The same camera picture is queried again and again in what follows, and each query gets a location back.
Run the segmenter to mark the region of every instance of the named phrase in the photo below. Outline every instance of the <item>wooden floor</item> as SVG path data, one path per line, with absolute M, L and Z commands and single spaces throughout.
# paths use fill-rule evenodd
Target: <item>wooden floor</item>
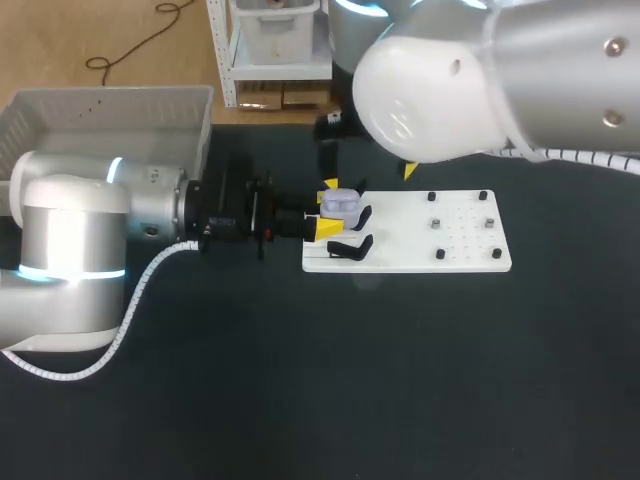
M 25 87 L 100 85 L 85 60 L 115 60 L 171 21 L 161 0 L 0 0 L 0 108 Z M 108 85 L 213 85 L 214 123 L 311 123 L 315 112 L 224 107 L 205 0 L 111 71 Z

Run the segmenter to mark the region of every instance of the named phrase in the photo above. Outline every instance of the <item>white shelf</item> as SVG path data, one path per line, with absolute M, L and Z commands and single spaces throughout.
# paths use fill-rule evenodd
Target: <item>white shelf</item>
M 313 27 L 313 57 L 309 63 L 285 65 L 254 65 L 242 34 L 240 22 L 236 22 L 231 38 L 231 58 L 234 80 L 331 80 L 331 49 L 329 25 L 326 15 L 316 15 Z

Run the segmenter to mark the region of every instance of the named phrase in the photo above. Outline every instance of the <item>white pegboard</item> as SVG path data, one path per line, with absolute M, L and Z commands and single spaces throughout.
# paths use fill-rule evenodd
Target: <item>white pegboard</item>
M 373 213 L 361 232 L 346 231 L 316 243 L 304 243 L 302 268 L 323 273 L 481 273 L 507 272 L 511 255 L 494 193 L 485 190 L 366 192 Z M 487 220 L 493 228 L 487 228 Z M 439 220 L 439 228 L 433 221 Z M 373 234 L 373 247 L 361 262 L 330 258 L 327 241 L 359 246 Z M 444 259 L 437 251 L 445 251 Z M 500 258 L 494 250 L 500 249 Z

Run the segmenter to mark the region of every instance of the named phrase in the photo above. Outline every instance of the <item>robotic arm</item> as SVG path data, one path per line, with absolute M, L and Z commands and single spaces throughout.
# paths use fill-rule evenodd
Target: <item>robotic arm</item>
M 479 152 L 543 161 L 550 149 L 589 163 L 598 152 L 640 151 L 640 4 L 505 3 L 333 0 L 347 115 L 408 162 Z

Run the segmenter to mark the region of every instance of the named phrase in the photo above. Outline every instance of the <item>dark mat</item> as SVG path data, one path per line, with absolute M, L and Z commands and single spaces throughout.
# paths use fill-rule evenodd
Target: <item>dark mat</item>
M 304 191 L 310 137 L 216 128 L 210 162 L 250 152 Z M 637 478 L 640 178 L 477 156 L 403 184 L 361 142 L 343 145 L 341 169 L 374 190 L 493 189 L 512 271 L 305 274 L 295 241 L 264 263 L 252 245 L 181 254 L 95 378 L 0 363 L 0 478 Z M 11 268 L 18 232 L 0 225 Z M 129 290 L 154 253 L 130 249 Z M 72 369 L 98 354 L 28 358 Z

